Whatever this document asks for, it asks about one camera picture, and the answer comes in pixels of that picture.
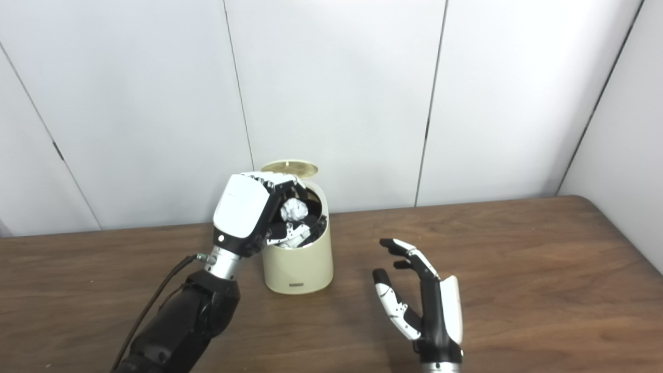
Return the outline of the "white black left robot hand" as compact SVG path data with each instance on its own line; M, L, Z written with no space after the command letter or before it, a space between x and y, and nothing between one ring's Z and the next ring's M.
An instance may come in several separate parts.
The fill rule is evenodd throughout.
M265 246L287 242L297 248L322 233L325 218L310 210L288 217L290 200L304 201L308 189L296 175L249 172L232 175L213 215L213 243L240 257L252 257Z

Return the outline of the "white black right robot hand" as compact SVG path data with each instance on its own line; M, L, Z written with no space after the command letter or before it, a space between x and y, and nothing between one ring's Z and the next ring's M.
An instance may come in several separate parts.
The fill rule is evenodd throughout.
M400 257L394 268L411 269L420 281L421 315L396 292L385 269L372 271L375 291L391 323L412 342L423 372L460 372L464 327L458 278L441 278L412 244L395 238L382 238L379 244Z

